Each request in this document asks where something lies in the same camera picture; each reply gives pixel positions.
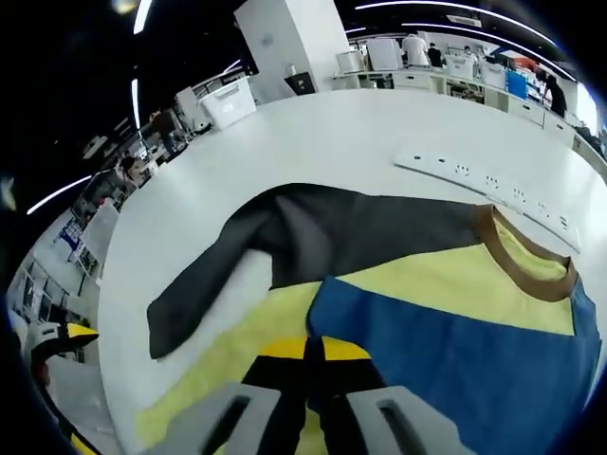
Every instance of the white pillar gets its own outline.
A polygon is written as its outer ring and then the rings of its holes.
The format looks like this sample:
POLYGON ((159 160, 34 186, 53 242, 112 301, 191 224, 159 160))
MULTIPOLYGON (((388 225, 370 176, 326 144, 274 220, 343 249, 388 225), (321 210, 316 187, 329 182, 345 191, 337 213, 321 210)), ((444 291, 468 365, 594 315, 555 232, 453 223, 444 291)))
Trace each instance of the white pillar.
POLYGON ((264 101, 294 96, 287 69, 308 72, 319 92, 333 89, 336 55, 350 47, 333 0, 248 0, 235 13, 259 75, 252 83, 264 101))

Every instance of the blue fabric panel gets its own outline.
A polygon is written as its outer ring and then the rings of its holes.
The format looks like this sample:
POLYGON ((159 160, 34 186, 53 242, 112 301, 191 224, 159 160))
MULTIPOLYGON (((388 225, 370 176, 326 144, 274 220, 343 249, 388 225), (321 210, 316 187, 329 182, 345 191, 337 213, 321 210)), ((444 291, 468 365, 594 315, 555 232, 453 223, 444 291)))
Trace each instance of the blue fabric panel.
POLYGON ((537 455, 580 414, 597 367, 595 308, 580 281, 572 302, 576 336, 567 337, 424 308, 329 278, 307 325, 312 337, 364 348, 388 386, 405 386, 448 416, 478 454, 537 455))

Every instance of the black ceiling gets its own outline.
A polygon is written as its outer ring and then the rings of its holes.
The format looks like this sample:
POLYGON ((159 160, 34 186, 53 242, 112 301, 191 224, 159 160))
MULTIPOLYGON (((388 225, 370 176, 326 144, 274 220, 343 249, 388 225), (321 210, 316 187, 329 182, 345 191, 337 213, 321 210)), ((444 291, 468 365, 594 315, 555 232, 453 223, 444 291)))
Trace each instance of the black ceiling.
MULTIPOLYGON (((112 9, 116 1, 10 2, 7 7, 3 33, 8 44, 5 67, 10 68, 5 106, 11 117, 11 153, 3 155, 1 164, 15 176, 21 209, 96 170, 98 163, 81 160, 83 146, 94 135, 110 133, 124 118, 132 121, 133 78, 139 79, 140 113, 146 118, 181 88, 221 72, 236 59, 250 61, 232 14, 244 0, 153 0, 145 29, 136 36, 137 10, 118 14, 112 9)), ((356 10, 373 1, 336 0, 345 27, 367 27, 364 33, 402 32, 403 22, 449 24, 445 15, 456 11, 411 5, 356 10)), ((514 1, 456 1, 517 19, 560 43, 565 37, 575 49, 586 46, 580 40, 587 33, 565 32, 575 12, 554 15, 550 1, 525 3, 542 14, 514 1)), ((563 59, 561 51, 532 33, 490 16, 481 19, 488 33, 550 60, 563 59)))

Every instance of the laboratory room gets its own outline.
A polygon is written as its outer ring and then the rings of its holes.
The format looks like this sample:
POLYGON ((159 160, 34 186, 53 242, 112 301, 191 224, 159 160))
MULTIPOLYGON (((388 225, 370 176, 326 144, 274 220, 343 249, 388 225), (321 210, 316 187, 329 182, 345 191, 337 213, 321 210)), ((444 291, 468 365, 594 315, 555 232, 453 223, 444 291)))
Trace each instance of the laboratory room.
POLYGON ((583 3, 11 5, 20 451, 607 453, 583 3))

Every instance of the person in white shirt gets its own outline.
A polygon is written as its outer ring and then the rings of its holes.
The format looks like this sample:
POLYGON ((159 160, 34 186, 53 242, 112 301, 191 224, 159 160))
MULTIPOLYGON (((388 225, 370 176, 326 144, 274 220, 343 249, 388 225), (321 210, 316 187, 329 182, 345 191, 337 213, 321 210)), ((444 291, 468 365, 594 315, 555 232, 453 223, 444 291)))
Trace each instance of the person in white shirt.
POLYGON ((407 38, 402 40, 402 50, 407 53, 407 63, 417 66, 430 66, 428 60, 428 46, 426 42, 410 33, 407 38))

